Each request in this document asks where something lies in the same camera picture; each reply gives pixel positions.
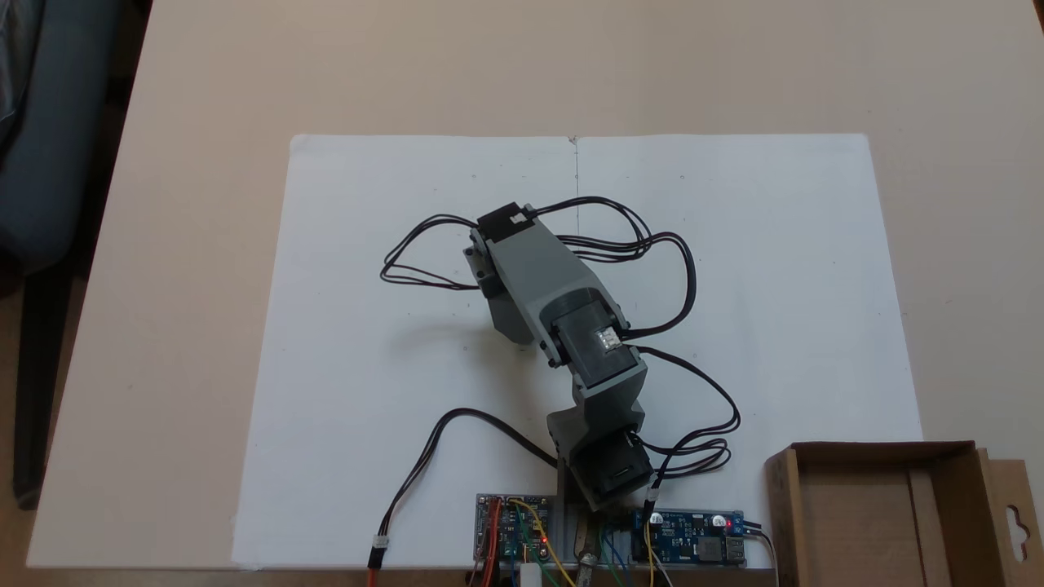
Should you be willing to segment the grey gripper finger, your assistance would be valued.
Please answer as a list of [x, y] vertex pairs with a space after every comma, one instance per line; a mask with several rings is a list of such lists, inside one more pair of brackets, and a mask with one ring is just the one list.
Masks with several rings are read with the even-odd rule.
[[540, 294], [533, 289], [500, 287], [488, 298], [493, 327], [508, 341], [520, 346], [544, 345], [543, 331], [538, 326], [537, 302]]

